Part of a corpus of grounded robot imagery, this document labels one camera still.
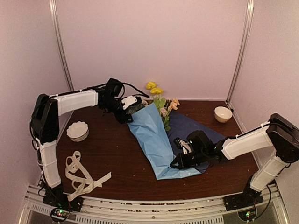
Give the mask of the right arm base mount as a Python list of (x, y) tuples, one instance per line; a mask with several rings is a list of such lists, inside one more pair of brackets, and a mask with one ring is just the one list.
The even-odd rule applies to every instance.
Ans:
[(242, 221), (251, 222), (257, 217), (256, 205), (263, 202), (263, 197), (247, 185), (242, 193), (225, 196), (223, 201), (226, 211), (237, 210)]

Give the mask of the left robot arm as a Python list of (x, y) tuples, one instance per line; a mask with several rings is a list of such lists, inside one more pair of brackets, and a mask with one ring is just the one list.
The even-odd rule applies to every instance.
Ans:
[(56, 95), (38, 96), (29, 122), (32, 144), (38, 151), (40, 168), (47, 186), (55, 188), (61, 184), (57, 167), (56, 145), (60, 132), (59, 116), (78, 109), (97, 106), (113, 113), (121, 124), (133, 121), (130, 107), (142, 105), (142, 97), (149, 96), (137, 89), (137, 94), (124, 97), (127, 83), (110, 78), (107, 83)]

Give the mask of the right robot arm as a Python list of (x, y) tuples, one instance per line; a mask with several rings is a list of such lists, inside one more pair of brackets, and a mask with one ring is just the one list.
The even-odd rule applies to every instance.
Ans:
[(182, 152), (170, 163), (172, 168), (186, 169), (204, 162), (217, 164), (233, 160), (243, 154), (272, 149), (270, 158), (251, 177), (249, 189), (240, 194), (240, 203), (251, 205), (281, 171), (299, 159), (299, 129), (278, 113), (257, 128), (213, 143), (204, 131), (190, 133), (186, 140), (176, 138), (175, 145)]

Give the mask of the blue wrapping paper sheet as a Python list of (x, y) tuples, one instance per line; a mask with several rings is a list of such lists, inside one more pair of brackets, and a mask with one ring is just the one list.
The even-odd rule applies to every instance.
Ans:
[(191, 132), (202, 130), (213, 143), (225, 138), (220, 133), (178, 112), (170, 113), (171, 129), (167, 132), (154, 104), (135, 112), (132, 118), (133, 122), (128, 124), (130, 131), (149, 160), (157, 180), (200, 175), (209, 166), (208, 162), (204, 162), (195, 168), (182, 170), (171, 168), (170, 163), (179, 153), (173, 142), (176, 137), (186, 140)]

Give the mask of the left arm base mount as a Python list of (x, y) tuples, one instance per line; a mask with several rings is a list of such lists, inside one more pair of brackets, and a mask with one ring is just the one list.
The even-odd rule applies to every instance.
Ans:
[(71, 212), (81, 211), (84, 199), (79, 196), (72, 201), (69, 201), (68, 195), (63, 192), (62, 184), (51, 188), (45, 181), (41, 180), (40, 187), (38, 195), (41, 196), (41, 190), (45, 190), (43, 203), (53, 207), (50, 211), (50, 218), (55, 224), (64, 222)]

